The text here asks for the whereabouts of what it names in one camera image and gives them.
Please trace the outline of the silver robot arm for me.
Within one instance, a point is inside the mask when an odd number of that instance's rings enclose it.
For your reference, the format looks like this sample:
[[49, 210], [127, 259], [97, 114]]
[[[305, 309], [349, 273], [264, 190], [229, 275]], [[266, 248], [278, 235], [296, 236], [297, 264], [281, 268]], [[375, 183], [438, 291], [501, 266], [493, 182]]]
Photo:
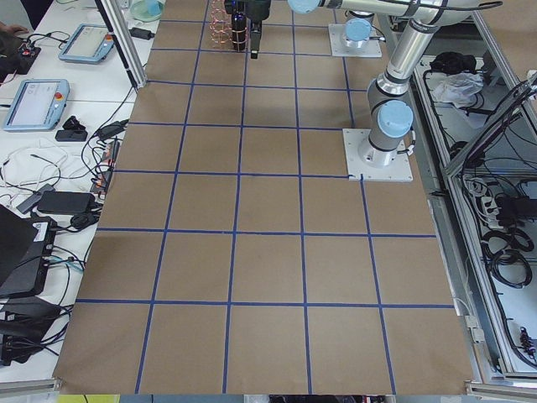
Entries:
[[368, 88], [373, 126], [358, 146], [360, 159], [369, 166], [384, 168], [392, 163], [397, 148], [410, 131], [414, 114], [401, 100], [409, 90], [409, 79], [433, 35], [439, 28], [467, 18], [473, 11], [501, 6], [501, 1], [289, 1], [296, 13], [316, 8], [346, 9], [365, 13], [408, 17], [385, 68]]
[[[263, 21], [269, 18], [271, 1], [230, 1], [226, 10], [231, 15], [242, 14], [249, 22], [250, 57], [257, 59], [263, 32]], [[335, 57], [381, 58], [384, 35], [373, 26], [374, 14], [357, 10], [346, 12], [344, 24], [329, 24], [331, 55]]]

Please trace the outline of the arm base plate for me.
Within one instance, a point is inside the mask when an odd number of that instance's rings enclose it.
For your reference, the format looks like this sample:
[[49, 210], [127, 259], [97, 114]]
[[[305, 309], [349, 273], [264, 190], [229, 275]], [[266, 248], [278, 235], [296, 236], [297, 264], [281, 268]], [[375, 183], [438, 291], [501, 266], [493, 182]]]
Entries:
[[336, 57], [381, 58], [383, 38], [371, 25], [329, 24], [331, 55]]
[[380, 151], [369, 142], [370, 129], [342, 130], [350, 181], [411, 182], [413, 175], [404, 141], [391, 151]]

